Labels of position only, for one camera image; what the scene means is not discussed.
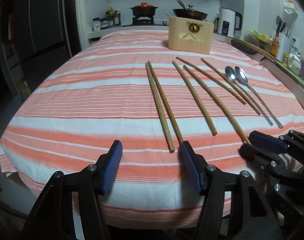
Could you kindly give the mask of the wooden chopstick three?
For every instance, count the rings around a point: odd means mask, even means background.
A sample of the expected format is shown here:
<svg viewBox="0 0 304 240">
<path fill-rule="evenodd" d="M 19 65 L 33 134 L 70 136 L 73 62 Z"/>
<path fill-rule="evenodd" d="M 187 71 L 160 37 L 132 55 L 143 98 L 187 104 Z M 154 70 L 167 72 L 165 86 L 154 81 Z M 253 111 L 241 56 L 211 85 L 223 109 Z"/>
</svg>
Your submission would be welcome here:
<svg viewBox="0 0 304 240">
<path fill-rule="evenodd" d="M 189 81 L 189 79 L 186 77 L 186 75 L 184 74 L 183 70 L 181 70 L 181 68 L 179 67 L 179 65 L 175 62 L 172 61 L 172 64 L 174 65 L 174 67 L 176 68 L 176 70 L 179 72 L 181 78 L 183 79 L 183 81 L 185 82 L 186 86 L 188 87 L 190 93 L 192 94 L 192 97 L 194 98 L 197 106 L 199 107 L 201 113 L 203 114 L 206 123 L 210 129 L 210 132 L 212 134 L 212 136 L 216 136 L 217 135 L 217 130 L 212 122 L 211 117 L 209 116 L 204 104 L 202 103 L 198 93 L 196 92 L 196 90 L 194 89 L 194 87 L 192 86 L 191 82 Z"/>
</svg>

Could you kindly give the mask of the wooden chopstick six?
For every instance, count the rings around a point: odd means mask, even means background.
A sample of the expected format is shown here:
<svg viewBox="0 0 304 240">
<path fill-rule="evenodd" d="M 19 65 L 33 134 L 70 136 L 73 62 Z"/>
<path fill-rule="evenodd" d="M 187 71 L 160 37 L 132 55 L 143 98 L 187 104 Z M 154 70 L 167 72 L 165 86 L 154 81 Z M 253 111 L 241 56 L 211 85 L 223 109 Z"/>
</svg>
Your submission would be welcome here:
<svg viewBox="0 0 304 240">
<path fill-rule="evenodd" d="M 232 81 L 230 81 L 224 74 L 219 72 L 212 64 L 201 58 L 201 61 L 205 63 L 209 68 L 215 71 L 220 77 L 222 77 L 254 110 L 258 115 L 261 115 L 259 109 L 253 104 L 253 102 L 243 93 Z"/>
</svg>

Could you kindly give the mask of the wooden chopstick five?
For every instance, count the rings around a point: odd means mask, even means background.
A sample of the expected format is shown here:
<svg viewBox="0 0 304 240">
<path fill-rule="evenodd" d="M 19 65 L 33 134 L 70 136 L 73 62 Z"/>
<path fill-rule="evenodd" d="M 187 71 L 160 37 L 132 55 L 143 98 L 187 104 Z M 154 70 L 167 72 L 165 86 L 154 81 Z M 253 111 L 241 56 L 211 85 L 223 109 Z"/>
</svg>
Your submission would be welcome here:
<svg viewBox="0 0 304 240">
<path fill-rule="evenodd" d="M 202 75 L 206 76 L 207 78 L 209 78 L 210 80 L 212 80 L 213 82 L 215 82 L 217 85 L 219 85 L 220 87 L 224 88 L 225 90 L 227 90 L 231 95 L 233 95 L 238 101 L 240 101 L 243 105 L 246 105 L 246 101 L 236 92 L 232 91 L 230 88 L 228 88 L 226 85 L 224 85 L 221 81 L 219 81 L 218 79 L 216 79 L 215 77 L 213 77 L 211 74 L 206 73 L 204 70 L 200 69 L 199 67 L 195 66 L 194 64 L 181 59 L 180 57 L 176 57 L 177 60 L 183 62 L 184 64 L 194 68 L 195 70 L 197 70 L 198 72 L 200 72 Z"/>
</svg>

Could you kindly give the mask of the steel spoon one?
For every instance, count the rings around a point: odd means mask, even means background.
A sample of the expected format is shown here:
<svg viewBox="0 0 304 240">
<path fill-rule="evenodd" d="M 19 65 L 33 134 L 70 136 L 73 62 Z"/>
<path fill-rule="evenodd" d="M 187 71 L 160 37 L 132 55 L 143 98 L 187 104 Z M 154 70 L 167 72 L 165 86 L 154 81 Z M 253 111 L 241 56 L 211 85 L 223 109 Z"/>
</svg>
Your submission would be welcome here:
<svg viewBox="0 0 304 240">
<path fill-rule="evenodd" d="M 258 108 L 259 112 L 264 116 L 264 118 L 266 119 L 266 121 L 269 123 L 270 126 L 273 125 L 272 121 L 269 119 L 269 117 L 264 113 L 264 111 L 261 109 L 261 107 L 255 102 L 255 100 L 249 95 L 249 93 L 243 89 L 240 85 L 237 84 L 237 77 L 236 74 L 234 72 L 234 70 L 232 69 L 232 67 L 230 66 L 226 66 L 225 67 L 225 75 L 226 77 L 232 81 L 240 90 L 243 91 L 243 93 L 251 100 L 251 102 Z"/>
</svg>

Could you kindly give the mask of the wooden chopstick two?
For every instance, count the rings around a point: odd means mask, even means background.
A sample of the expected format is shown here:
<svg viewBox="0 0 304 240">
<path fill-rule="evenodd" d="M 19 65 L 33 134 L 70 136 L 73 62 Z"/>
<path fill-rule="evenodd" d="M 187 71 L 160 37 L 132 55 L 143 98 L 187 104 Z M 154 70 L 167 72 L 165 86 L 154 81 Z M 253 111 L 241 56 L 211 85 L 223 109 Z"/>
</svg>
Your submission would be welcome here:
<svg viewBox="0 0 304 240">
<path fill-rule="evenodd" d="M 176 119 L 174 117 L 173 111 L 172 111 L 172 109 L 170 107 L 170 104 L 168 103 L 166 95 L 165 95 L 165 93 L 164 93 L 164 91 L 163 91 L 163 89 L 161 87 L 161 84 L 160 84 L 160 82 L 159 82 L 159 80 L 157 78 L 157 75 L 155 74 L 155 71 L 154 71 L 154 69 L 152 67 L 151 62 L 148 61 L 147 63 L 149 64 L 149 66 L 151 68 L 151 72 L 152 72 L 152 75 L 153 75 L 153 78 L 154 78 L 154 81 L 155 81 L 155 85 L 157 87 L 157 91 L 158 91 L 158 94 L 159 94 L 159 97 L 160 97 L 160 101 L 161 101 L 162 105 L 164 105 L 164 107 L 165 107 L 165 109 L 167 111 L 168 117 L 169 117 L 170 122 L 172 124 L 173 130 L 174 130 L 175 135 L 177 137 L 177 140 L 178 140 L 179 144 L 181 144 L 183 142 L 183 137 L 181 135 L 179 126 L 178 126 L 178 124 L 176 122 Z"/>
</svg>

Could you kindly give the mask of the wooden chopstick four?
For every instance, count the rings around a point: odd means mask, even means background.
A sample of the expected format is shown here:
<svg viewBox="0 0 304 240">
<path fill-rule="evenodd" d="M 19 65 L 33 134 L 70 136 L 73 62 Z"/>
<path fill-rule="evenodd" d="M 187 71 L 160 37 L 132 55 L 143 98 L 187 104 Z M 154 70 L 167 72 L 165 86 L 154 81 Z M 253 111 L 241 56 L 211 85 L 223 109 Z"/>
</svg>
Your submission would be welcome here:
<svg viewBox="0 0 304 240">
<path fill-rule="evenodd" d="M 215 101 L 215 103 L 221 108 L 221 110 L 224 112 L 226 117 L 228 118 L 229 122 L 233 126 L 236 133 L 240 136 L 241 140 L 244 143 L 250 144 L 250 141 L 246 134 L 244 133 L 243 129 L 238 124 L 237 120 L 234 118 L 234 116 L 230 113 L 230 111 L 227 109 L 227 107 L 223 104 L 223 102 L 217 97 L 217 95 L 200 79 L 192 70 L 190 70 L 187 66 L 183 66 L 183 69 L 185 69 L 195 80 L 196 82 L 211 96 L 211 98 Z"/>
</svg>

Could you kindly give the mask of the wooden chopstick one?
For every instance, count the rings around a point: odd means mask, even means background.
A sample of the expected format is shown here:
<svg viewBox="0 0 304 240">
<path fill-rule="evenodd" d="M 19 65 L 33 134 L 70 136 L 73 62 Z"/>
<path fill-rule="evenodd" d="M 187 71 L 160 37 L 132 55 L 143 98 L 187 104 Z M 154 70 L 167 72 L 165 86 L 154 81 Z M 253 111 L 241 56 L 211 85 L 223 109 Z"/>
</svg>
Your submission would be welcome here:
<svg viewBox="0 0 304 240">
<path fill-rule="evenodd" d="M 163 106 L 162 106 L 162 103 L 160 101 L 160 97 L 159 97 L 159 94 L 158 94 L 158 91 L 157 91 L 157 87 L 155 85 L 155 81 L 154 81 L 154 78 L 153 78 L 153 75 L 152 75 L 152 72 L 151 72 L 151 68 L 150 68 L 150 66 L 147 62 L 145 63 L 145 68 L 146 68 L 146 73 L 147 73 L 147 77 L 148 77 L 148 80 L 149 80 L 151 92 L 152 92 L 154 102 L 155 102 L 155 105 L 156 105 L 157 113 L 159 115 L 162 130 L 163 130 L 163 133 L 164 133 L 169 151 L 172 153 L 172 152 L 175 151 L 174 143 L 173 143 L 170 131 L 169 131 L 167 119 L 166 119 L 166 116 L 164 114 Z"/>
</svg>

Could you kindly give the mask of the wooden cutting board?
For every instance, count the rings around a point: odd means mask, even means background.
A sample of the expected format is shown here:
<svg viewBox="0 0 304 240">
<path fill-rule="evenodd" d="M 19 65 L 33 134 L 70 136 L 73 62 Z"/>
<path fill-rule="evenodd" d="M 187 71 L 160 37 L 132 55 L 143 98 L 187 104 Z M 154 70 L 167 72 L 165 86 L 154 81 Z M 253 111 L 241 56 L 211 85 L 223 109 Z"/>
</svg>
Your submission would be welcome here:
<svg viewBox="0 0 304 240">
<path fill-rule="evenodd" d="M 255 46 L 255 45 L 253 45 L 253 44 L 251 44 L 251 43 L 249 43 L 249 42 L 246 42 L 246 41 L 244 41 L 244 40 L 241 40 L 241 39 L 239 39 L 239 38 L 234 38 L 233 40 L 238 41 L 239 43 L 243 44 L 244 46 L 247 46 L 247 47 L 249 47 L 249 48 L 255 50 L 256 52 L 260 53 L 261 55 L 263 55 L 263 56 L 266 57 L 266 58 L 269 58 L 269 59 L 272 60 L 272 61 L 277 61 L 277 62 L 280 63 L 280 61 L 279 61 L 278 59 L 276 59 L 275 56 L 272 56 L 271 54 L 269 54 L 268 52 L 262 50 L 262 49 L 259 48 L 258 46 Z"/>
</svg>

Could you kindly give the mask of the brown sauce bottle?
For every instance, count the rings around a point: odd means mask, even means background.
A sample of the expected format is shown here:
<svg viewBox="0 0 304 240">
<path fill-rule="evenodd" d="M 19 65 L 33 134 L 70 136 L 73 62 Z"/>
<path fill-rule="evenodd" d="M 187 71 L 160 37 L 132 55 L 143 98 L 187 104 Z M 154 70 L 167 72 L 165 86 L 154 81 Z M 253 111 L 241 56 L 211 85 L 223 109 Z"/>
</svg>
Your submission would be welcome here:
<svg viewBox="0 0 304 240">
<path fill-rule="evenodd" d="M 275 32 L 275 36 L 272 39 L 270 54 L 276 57 L 278 48 L 279 48 L 279 30 L 277 29 Z"/>
</svg>

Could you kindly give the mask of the white knife holder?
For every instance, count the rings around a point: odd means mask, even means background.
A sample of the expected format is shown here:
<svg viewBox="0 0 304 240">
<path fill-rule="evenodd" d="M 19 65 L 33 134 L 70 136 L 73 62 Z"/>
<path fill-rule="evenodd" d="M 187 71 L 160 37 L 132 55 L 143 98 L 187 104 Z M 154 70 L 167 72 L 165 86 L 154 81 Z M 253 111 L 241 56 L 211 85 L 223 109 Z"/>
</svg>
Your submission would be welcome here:
<svg viewBox="0 0 304 240">
<path fill-rule="evenodd" d="M 291 44 L 290 44 L 291 33 L 289 33 L 289 29 L 287 29 L 286 22 L 283 21 L 280 16 L 276 17 L 276 24 L 277 24 L 276 33 L 278 34 L 278 41 L 279 41 L 276 59 L 282 61 L 284 54 L 289 53 L 291 48 Z"/>
</svg>

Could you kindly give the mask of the yellow snack bags basket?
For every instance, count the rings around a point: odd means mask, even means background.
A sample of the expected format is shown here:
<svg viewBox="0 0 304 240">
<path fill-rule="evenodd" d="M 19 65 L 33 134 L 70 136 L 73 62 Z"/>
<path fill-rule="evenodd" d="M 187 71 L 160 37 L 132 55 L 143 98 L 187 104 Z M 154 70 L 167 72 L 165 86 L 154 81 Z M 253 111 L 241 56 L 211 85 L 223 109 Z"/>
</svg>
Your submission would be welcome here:
<svg viewBox="0 0 304 240">
<path fill-rule="evenodd" d="M 247 34 L 244 35 L 244 41 L 259 47 L 267 53 L 270 53 L 272 39 L 265 34 L 259 34 L 255 30 L 249 30 Z"/>
</svg>

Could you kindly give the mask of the white electric kettle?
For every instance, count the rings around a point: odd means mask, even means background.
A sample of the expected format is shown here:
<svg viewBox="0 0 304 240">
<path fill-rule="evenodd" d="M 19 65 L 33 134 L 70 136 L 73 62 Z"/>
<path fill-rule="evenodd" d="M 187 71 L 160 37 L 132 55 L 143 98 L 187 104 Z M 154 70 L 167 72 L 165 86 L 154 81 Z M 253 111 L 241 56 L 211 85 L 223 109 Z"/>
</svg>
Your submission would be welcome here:
<svg viewBox="0 0 304 240">
<path fill-rule="evenodd" d="M 219 8 L 219 23 L 217 33 L 234 38 L 235 31 L 241 31 L 243 16 L 228 8 Z"/>
</svg>

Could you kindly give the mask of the cream utensil holder box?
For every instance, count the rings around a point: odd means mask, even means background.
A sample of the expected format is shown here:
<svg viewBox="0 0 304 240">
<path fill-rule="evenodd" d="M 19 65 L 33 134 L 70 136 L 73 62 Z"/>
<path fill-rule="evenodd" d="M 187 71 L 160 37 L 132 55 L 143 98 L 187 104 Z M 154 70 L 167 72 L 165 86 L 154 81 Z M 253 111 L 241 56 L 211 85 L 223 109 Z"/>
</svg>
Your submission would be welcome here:
<svg viewBox="0 0 304 240">
<path fill-rule="evenodd" d="M 168 47 L 172 50 L 209 54 L 214 24 L 181 17 L 169 18 Z"/>
</svg>

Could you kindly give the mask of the striped orange white tablecloth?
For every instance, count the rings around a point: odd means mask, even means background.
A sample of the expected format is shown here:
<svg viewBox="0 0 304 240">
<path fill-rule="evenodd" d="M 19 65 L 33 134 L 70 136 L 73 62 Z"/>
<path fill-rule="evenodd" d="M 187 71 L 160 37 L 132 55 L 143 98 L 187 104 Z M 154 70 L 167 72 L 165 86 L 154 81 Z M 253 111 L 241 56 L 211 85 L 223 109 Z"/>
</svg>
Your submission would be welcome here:
<svg viewBox="0 0 304 240">
<path fill-rule="evenodd" d="M 191 84 L 217 130 L 203 114 L 173 65 L 188 61 L 219 81 L 226 66 L 245 70 L 250 84 L 283 125 L 269 125 L 249 105 L 205 76 L 245 133 L 304 133 L 304 109 L 294 94 L 257 61 L 213 41 L 207 55 L 170 50 L 168 33 L 117 31 L 78 53 L 23 103 L 0 139 L 0 169 L 16 174 L 39 195 L 51 175 L 74 173 L 95 163 L 115 140 L 123 156 L 109 193 L 101 198 L 106 222 L 122 228 L 178 229 L 196 224 L 203 199 L 192 189 L 177 152 L 169 152 L 145 64 L 151 62 L 183 139 L 222 171 L 247 168 L 242 141 L 223 111 L 195 80 Z"/>
</svg>

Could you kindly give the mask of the black wok with lid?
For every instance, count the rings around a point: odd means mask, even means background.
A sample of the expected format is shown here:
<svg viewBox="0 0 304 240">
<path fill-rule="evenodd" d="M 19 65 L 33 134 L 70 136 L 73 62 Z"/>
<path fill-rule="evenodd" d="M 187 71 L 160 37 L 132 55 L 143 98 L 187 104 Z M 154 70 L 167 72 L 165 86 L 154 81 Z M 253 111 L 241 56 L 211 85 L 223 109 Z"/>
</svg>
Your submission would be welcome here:
<svg viewBox="0 0 304 240">
<path fill-rule="evenodd" d="M 208 16 L 206 13 L 194 10 L 192 5 L 188 5 L 188 8 L 186 8 L 182 1 L 176 1 L 182 7 L 182 9 L 173 9 L 173 13 L 176 17 L 188 18 L 198 21 L 206 20 Z"/>
</svg>

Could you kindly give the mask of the black gas stove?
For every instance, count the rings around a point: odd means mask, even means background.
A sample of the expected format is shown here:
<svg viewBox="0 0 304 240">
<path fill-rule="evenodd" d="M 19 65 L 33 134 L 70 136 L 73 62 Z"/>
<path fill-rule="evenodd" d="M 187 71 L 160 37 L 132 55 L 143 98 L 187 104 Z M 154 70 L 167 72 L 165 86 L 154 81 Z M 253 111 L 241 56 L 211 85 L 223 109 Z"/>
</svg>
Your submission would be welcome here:
<svg viewBox="0 0 304 240">
<path fill-rule="evenodd" d="M 165 20 L 158 20 L 154 19 L 153 17 L 132 17 L 132 19 L 128 22 L 124 22 L 121 24 L 122 27 L 129 27 L 129 26 L 168 26 L 169 19 Z"/>
</svg>

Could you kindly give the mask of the black pot orange lid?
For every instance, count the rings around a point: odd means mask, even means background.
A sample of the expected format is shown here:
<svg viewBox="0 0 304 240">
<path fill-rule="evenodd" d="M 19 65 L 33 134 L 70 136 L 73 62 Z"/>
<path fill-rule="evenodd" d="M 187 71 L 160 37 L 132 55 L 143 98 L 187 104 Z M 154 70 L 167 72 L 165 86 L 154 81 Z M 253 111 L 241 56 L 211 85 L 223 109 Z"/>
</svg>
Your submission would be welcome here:
<svg viewBox="0 0 304 240">
<path fill-rule="evenodd" d="M 153 5 L 150 5 L 148 3 L 140 3 L 139 5 L 136 5 L 131 8 L 133 16 L 136 18 L 141 18 L 141 17 L 154 17 L 156 13 L 156 9 L 158 7 L 155 7 Z"/>
</svg>

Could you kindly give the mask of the sauce bottles group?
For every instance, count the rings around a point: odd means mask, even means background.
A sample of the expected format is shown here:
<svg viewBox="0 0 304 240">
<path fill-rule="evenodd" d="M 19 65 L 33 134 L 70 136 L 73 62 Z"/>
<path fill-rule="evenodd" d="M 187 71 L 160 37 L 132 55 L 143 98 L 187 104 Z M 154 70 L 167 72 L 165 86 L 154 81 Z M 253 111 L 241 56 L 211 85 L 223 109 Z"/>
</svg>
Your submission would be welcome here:
<svg viewBox="0 0 304 240">
<path fill-rule="evenodd" d="M 113 6 L 111 5 L 109 5 L 107 8 L 106 18 L 108 27 L 121 25 L 120 12 L 118 10 L 114 10 Z"/>
</svg>

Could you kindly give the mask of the black refrigerator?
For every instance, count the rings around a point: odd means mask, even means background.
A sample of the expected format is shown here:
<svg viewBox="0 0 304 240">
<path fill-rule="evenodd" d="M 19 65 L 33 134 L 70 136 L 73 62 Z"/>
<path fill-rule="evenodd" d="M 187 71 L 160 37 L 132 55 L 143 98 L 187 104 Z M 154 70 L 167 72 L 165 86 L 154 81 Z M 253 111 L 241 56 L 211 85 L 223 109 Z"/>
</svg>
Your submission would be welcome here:
<svg viewBox="0 0 304 240">
<path fill-rule="evenodd" d="M 0 0 L 0 90 L 34 91 L 78 45 L 74 0 Z"/>
</svg>

